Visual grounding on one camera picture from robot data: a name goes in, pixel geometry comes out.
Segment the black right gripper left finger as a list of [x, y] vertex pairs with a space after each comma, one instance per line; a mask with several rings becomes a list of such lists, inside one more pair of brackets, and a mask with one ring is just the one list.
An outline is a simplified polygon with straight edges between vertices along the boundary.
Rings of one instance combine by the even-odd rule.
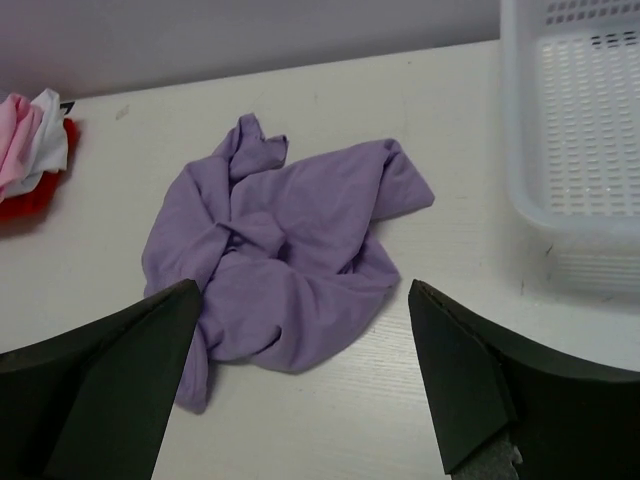
[[2, 353], [2, 478], [151, 478], [201, 307], [183, 280]]

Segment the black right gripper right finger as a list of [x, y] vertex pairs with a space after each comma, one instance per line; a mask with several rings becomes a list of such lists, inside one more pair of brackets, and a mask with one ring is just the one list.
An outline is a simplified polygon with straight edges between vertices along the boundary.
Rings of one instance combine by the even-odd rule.
[[635, 479], [639, 375], [500, 326], [422, 281], [408, 303], [443, 469], [454, 479]]

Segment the purple t-shirt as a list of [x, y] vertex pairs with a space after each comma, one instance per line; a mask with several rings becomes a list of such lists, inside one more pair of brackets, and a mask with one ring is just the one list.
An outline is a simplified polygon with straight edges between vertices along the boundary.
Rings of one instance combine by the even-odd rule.
[[393, 139], [294, 163], [285, 136], [238, 120], [170, 185], [142, 253], [145, 294], [190, 279], [203, 297], [176, 403], [207, 405], [210, 367], [299, 373], [353, 343], [400, 275], [372, 233], [435, 196]]

